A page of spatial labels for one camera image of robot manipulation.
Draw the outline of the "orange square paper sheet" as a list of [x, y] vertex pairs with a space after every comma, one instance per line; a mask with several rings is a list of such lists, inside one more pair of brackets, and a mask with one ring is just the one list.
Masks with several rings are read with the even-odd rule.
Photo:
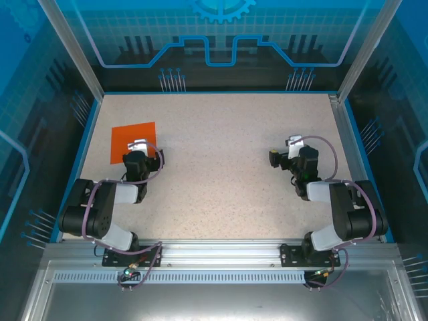
[[145, 139], [149, 143], [157, 145], [155, 122], [113, 127], [111, 132], [110, 164], [121, 163], [122, 156], [130, 152], [128, 145], [140, 139]]

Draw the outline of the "sheet metal tray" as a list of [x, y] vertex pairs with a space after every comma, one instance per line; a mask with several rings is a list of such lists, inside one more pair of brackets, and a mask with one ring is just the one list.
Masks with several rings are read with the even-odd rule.
[[[77, 270], [85, 272], [108, 269]], [[350, 268], [326, 289], [305, 284], [59, 284], [37, 273], [19, 321], [426, 321], [405, 273]]]

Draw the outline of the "aluminium side rail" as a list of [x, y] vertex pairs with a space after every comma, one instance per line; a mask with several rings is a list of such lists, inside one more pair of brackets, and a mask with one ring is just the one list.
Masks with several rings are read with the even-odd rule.
[[338, 133], [340, 136], [345, 159], [347, 161], [350, 177], [353, 181], [369, 180], [374, 188], [375, 199], [383, 210], [382, 201], [379, 198], [377, 186], [373, 181], [368, 158], [362, 145], [362, 139], [356, 126], [356, 122], [347, 102], [339, 102], [336, 94], [328, 94]]

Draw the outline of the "blue table border frame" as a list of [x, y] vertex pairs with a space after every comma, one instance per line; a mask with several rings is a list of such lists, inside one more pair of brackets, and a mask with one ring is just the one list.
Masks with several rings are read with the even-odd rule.
[[328, 94], [108, 94], [77, 155], [83, 179], [119, 179], [113, 127], [155, 122], [166, 164], [137, 205], [114, 222], [143, 239], [285, 239], [331, 222], [325, 203], [296, 196], [271, 149], [293, 134], [320, 153], [322, 178], [351, 179]]

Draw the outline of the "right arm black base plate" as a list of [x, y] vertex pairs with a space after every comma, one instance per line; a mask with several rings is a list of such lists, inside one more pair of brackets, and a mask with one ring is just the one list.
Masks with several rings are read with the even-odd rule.
[[280, 261], [283, 268], [331, 268], [339, 267], [341, 262], [331, 250], [316, 251], [311, 245], [281, 244]]

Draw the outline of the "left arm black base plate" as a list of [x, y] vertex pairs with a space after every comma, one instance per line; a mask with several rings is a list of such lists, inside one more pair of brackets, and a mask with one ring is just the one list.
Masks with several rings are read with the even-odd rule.
[[160, 267], [162, 254], [163, 249], [158, 249], [158, 247], [138, 255], [124, 255], [105, 249], [104, 256], [102, 258], [102, 266], [110, 268], [125, 268], [136, 263], [138, 267], [148, 268], [152, 261], [154, 261], [153, 266]]

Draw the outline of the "blue printed enclosure panel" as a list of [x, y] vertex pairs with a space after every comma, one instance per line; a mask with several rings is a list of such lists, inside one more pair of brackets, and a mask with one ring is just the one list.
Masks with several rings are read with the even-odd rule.
[[19, 321], [96, 100], [38, 0], [0, 0], [0, 321]]
[[385, 0], [58, 0], [103, 90], [324, 92]]
[[402, 0], [348, 102], [428, 321], [428, 0]]

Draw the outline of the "aluminium mounting rail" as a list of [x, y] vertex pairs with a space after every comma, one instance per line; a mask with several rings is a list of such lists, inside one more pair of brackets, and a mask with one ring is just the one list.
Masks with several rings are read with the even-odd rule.
[[[280, 245], [299, 245], [300, 239], [166, 239], [163, 241], [160, 267], [171, 270], [281, 268]], [[100, 268], [102, 259], [93, 255], [94, 246], [85, 241], [67, 239], [46, 246], [42, 268]], [[399, 248], [394, 243], [377, 240], [346, 248], [350, 267], [383, 268], [401, 264]]]

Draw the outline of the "aluminium frame post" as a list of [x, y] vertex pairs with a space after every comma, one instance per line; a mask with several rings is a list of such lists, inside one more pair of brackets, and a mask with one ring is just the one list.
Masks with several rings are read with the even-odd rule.
[[56, 0], [37, 0], [92, 95], [101, 103], [104, 91]]
[[397, 12], [402, 1], [403, 0], [385, 0], [382, 9], [377, 15], [377, 18], [375, 19], [368, 35], [366, 36], [361, 48], [359, 49], [355, 60], [353, 61], [341, 86], [339, 87], [339, 104], [344, 104], [345, 100], [348, 98], [350, 91], [356, 84], [356, 81], [360, 77], [372, 53], [377, 48], [377, 45], [379, 44], [382, 36], [387, 30], [387, 27], [395, 16], [395, 13]]

